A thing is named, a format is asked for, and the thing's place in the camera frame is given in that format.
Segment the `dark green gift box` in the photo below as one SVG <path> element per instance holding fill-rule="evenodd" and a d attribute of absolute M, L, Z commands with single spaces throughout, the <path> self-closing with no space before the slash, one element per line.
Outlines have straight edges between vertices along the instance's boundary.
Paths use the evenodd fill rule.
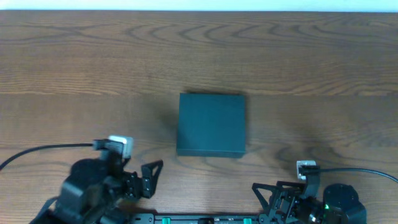
<path fill-rule="evenodd" d="M 246 153 L 245 97 L 180 94 L 176 152 L 179 156 L 243 157 Z"/>

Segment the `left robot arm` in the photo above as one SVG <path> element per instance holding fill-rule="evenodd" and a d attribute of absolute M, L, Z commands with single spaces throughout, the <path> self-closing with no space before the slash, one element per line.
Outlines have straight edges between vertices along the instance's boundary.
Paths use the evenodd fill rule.
<path fill-rule="evenodd" d="M 163 161 L 141 166 L 142 176 L 126 172 L 129 162 L 120 152 L 103 151 L 98 159 L 72 165 L 60 195 L 49 199 L 31 221 L 41 223 L 131 223 L 132 215 L 118 207 L 120 200 L 137 202 L 155 194 Z"/>

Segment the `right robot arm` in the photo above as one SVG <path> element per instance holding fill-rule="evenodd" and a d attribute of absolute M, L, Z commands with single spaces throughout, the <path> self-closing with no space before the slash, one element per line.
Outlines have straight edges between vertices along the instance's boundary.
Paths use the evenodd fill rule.
<path fill-rule="evenodd" d="M 319 201 L 320 177 L 309 174 L 305 183 L 278 181 L 275 185 L 252 185 L 263 212 L 259 223 L 366 224 L 367 211 L 355 189 L 346 184 L 331 184 Z"/>

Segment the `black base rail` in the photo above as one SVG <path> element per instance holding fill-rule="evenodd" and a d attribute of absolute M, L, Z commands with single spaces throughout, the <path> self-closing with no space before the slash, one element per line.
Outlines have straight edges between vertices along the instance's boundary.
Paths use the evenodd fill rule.
<path fill-rule="evenodd" d="M 129 224 L 263 224 L 268 223 L 260 215 L 251 214 L 153 214 L 135 213 Z"/>

